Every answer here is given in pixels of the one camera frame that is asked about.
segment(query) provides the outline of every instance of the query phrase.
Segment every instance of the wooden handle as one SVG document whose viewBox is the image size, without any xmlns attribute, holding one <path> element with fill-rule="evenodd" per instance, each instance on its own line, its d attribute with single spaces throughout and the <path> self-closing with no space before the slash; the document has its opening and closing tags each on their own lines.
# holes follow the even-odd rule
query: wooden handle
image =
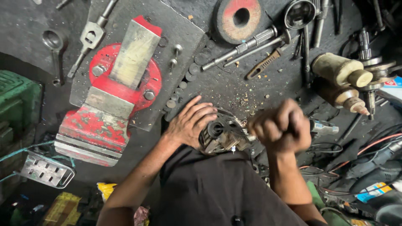
<svg viewBox="0 0 402 226">
<path fill-rule="evenodd" d="M 259 62 L 256 66 L 251 69 L 249 73 L 247 73 L 247 79 L 252 79 L 257 75 L 261 74 L 269 64 L 271 64 L 276 58 L 280 57 L 282 54 L 282 50 L 277 48 L 271 55 L 265 58 L 263 61 Z"/>
</svg>

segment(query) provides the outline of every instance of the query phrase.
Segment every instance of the workbench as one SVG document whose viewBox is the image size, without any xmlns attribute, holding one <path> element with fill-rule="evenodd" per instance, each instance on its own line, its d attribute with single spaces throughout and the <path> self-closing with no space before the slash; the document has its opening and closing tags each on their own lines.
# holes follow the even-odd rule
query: workbench
<svg viewBox="0 0 402 226">
<path fill-rule="evenodd" d="M 220 40 L 216 35 L 210 33 L 213 24 L 211 18 L 216 1 L 162 0 L 162 2 L 166 4 L 166 7 L 171 7 L 177 12 L 178 16 L 188 20 L 189 26 L 196 26 L 202 33 L 207 33 L 208 38 L 211 37 L 216 41 L 216 47 L 212 49 L 213 57 L 220 56 L 234 47 L 234 45 L 229 45 Z M 0 20 L 4 22 L 1 24 L 2 27 L 0 29 L 0 52 L 12 55 L 52 74 L 53 64 L 51 62 L 51 56 L 49 50 L 44 47 L 41 41 L 41 32 L 48 27 L 64 29 L 69 39 L 69 46 L 63 55 L 63 72 L 64 75 L 66 75 L 80 52 L 82 45 L 79 41 L 79 37 L 87 18 L 90 21 L 95 21 L 99 12 L 105 8 L 107 1 L 72 0 L 60 11 L 55 9 L 58 3 L 59 0 L 48 0 L 41 4 L 36 4 L 31 0 L 18 0 L 6 1 L 2 4 L 0 6 L 0 11 L 2 12 L 0 14 Z M 261 27 L 260 30 L 274 24 L 280 31 L 280 28 L 283 26 L 282 11 L 287 3 L 287 1 L 280 0 L 261 1 L 263 9 L 273 18 L 274 22 L 271 23 L 267 20 L 266 27 Z M 128 21 L 137 16 L 133 14 L 133 12 L 136 12 L 136 10 L 141 11 L 143 4 L 144 3 L 138 0 L 120 0 L 116 4 L 105 28 L 107 31 L 106 37 L 98 48 L 92 50 L 90 54 L 86 56 L 80 69 L 76 73 L 74 81 L 68 81 L 73 82 L 70 103 L 77 106 L 77 108 L 82 104 L 86 97 L 86 92 L 90 87 L 90 81 L 87 75 L 89 62 L 92 56 L 102 47 L 110 43 L 122 41 L 125 34 L 124 28 L 126 28 Z M 358 8 L 354 5 L 353 1 L 346 0 L 343 12 L 343 20 L 345 21 L 343 23 L 343 34 L 335 35 L 334 10 L 336 9 L 332 7 L 328 11 L 320 48 L 310 50 L 310 62 L 321 53 L 332 52 L 337 54 L 341 45 L 348 37 L 354 31 L 362 27 Z M 146 12 L 152 18 L 155 11 L 157 10 L 148 10 Z M 175 21 L 172 20 L 169 26 L 162 27 L 164 32 L 175 32 L 174 23 Z M 310 23 L 310 40 L 312 39 L 311 37 L 314 31 L 313 27 L 313 23 Z M 292 37 L 296 34 L 297 31 L 291 31 Z M 205 46 L 208 38 L 201 38 L 199 35 L 197 35 L 197 38 L 200 43 L 195 43 L 192 48 L 199 51 Z M 246 120 L 260 109 L 278 106 L 283 99 L 296 97 L 300 97 L 299 103 L 305 114 L 310 114 L 315 111 L 316 114 L 314 117 L 321 120 L 328 120 L 332 116 L 335 116 L 337 114 L 335 108 L 326 104 L 322 98 L 318 97 L 311 90 L 302 88 L 301 59 L 292 60 L 296 44 L 297 41 L 287 48 L 285 54 L 275 60 L 264 73 L 261 74 L 261 78 L 256 77 L 253 80 L 245 80 L 244 76 L 255 64 L 263 60 L 268 53 L 277 48 L 279 44 L 241 60 L 238 67 L 235 64 L 226 68 L 219 65 L 202 72 L 197 76 L 195 81 L 188 83 L 187 88 L 184 89 L 184 93 L 181 96 L 183 98 L 182 101 L 166 115 L 166 119 L 170 120 L 196 95 L 202 95 L 203 102 L 212 102 L 217 107 L 231 111 L 240 121 Z M 158 49 L 154 57 L 158 58 Z M 177 86 L 178 82 L 184 78 L 188 66 L 189 64 L 183 65 L 183 71 L 180 74 L 174 75 L 174 81 L 169 82 L 168 74 L 164 74 L 164 81 L 167 81 L 172 87 Z M 174 89 L 165 89 L 164 91 L 164 98 L 168 98 L 168 96 L 173 93 Z M 368 137 L 375 134 L 375 132 L 394 124 L 395 121 L 401 120 L 400 114 L 389 105 L 378 108 L 376 116 L 375 121 L 368 121 L 366 117 L 363 117 L 362 122 L 356 127 L 356 131 L 360 131 L 360 133 L 355 136 L 350 136 L 345 140 L 345 143 L 353 138 L 368 139 Z M 317 139 L 317 141 L 333 142 L 341 136 L 354 117 L 355 114 L 342 109 L 339 115 L 331 120 L 331 123 L 335 123 L 339 126 L 339 133 L 336 136 L 321 137 Z M 157 140 L 159 130 L 152 128 L 153 126 L 154 124 L 148 128 L 148 130 L 151 130 L 149 133 L 138 129 L 132 129 L 133 136 L 126 148 L 126 152 L 135 147 L 137 151 L 141 150 L 139 153 L 142 155 L 145 154 Z M 99 182 L 100 180 L 110 181 L 114 179 L 116 175 L 119 175 L 117 180 L 120 180 L 136 162 L 136 160 L 133 161 L 132 159 L 125 160 L 124 158 L 126 156 L 129 156 L 129 154 L 125 154 L 113 170 L 106 167 L 91 165 L 93 175 L 98 174 L 99 176 L 92 177 L 91 173 L 88 172 L 88 175 L 78 174 L 76 179 L 91 182 Z M 311 156 L 303 159 L 300 158 L 299 164 L 310 164 L 312 159 L 313 157 Z M 123 165 L 125 169 L 120 171 L 119 167 Z M 80 171 L 80 163 L 77 164 L 77 171 Z"/>
</svg>

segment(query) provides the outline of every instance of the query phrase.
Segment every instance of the red grinding wheel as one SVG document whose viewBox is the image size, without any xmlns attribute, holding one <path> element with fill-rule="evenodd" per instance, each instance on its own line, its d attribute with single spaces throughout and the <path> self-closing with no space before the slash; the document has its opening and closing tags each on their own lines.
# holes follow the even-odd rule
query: red grinding wheel
<svg viewBox="0 0 402 226">
<path fill-rule="evenodd" d="M 261 21 L 258 0 L 222 0 L 216 13 L 216 28 L 221 37 L 232 44 L 250 39 Z"/>
</svg>

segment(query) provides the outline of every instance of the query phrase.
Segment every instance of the man's right hand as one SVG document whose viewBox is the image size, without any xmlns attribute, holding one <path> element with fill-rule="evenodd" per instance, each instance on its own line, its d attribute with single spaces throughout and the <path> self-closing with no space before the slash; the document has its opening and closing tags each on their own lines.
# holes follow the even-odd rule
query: man's right hand
<svg viewBox="0 0 402 226">
<path fill-rule="evenodd" d="M 311 144 L 310 122 L 292 99 L 283 101 L 277 109 L 256 115 L 248 122 L 248 131 L 274 153 L 295 153 Z"/>
<path fill-rule="evenodd" d="M 198 137 L 210 121 L 216 119 L 217 111 L 212 103 L 196 103 L 201 100 L 201 96 L 192 99 L 186 107 L 170 122 L 166 130 L 172 142 L 187 144 L 193 148 L 200 146 Z"/>
</svg>

